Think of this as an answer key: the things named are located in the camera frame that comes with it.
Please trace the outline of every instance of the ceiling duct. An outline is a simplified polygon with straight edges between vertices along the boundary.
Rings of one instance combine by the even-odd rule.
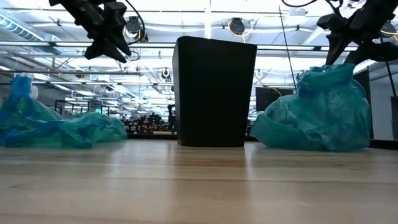
[[[17,21],[17,19],[14,18],[13,15],[9,14],[3,9],[0,9],[0,28],[6,29],[9,32],[12,32],[19,37],[22,37],[23,39],[29,41],[59,40],[59,38],[50,34],[46,35],[46,38],[43,38],[40,35],[36,34],[38,33],[37,31],[32,32],[33,28],[28,27],[29,26],[27,24]],[[55,55],[59,55],[62,53],[62,49],[60,49],[59,47],[37,47],[37,49],[43,52],[53,53]]]

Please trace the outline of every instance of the wood grain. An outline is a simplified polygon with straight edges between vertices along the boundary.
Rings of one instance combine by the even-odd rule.
[[[398,223],[398,151],[0,149],[0,223]]]

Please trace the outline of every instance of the black bin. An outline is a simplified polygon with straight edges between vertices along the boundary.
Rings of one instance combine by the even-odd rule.
[[[256,45],[178,38],[173,76],[180,145],[243,146],[256,54]]]

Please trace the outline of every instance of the teal plastic bag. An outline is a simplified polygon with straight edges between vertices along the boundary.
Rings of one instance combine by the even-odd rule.
[[[97,142],[127,139],[123,123],[98,113],[64,119],[30,97],[32,80],[15,77],[0,109],[0,146],[91,148]]]
[[[312,67],[297,94],[281,96],[257,117],[251,134],[269,147],[349,152],[369,146],[371,109],[353,80],[354,65]]]

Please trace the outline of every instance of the plastic bag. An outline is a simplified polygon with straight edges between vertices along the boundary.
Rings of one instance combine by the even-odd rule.
[[[281,96],[257,117],[251,134],[281,149],[357,151],[369,146],[371,109],[353,80],[354,65],[312,67],[297,94]]]
[[[0,109],[0,145],[6,147],[90,148],[96,142],[127,139],[120,120],[98,113],[63,119],[29,96],[31,78],[15,77]]]

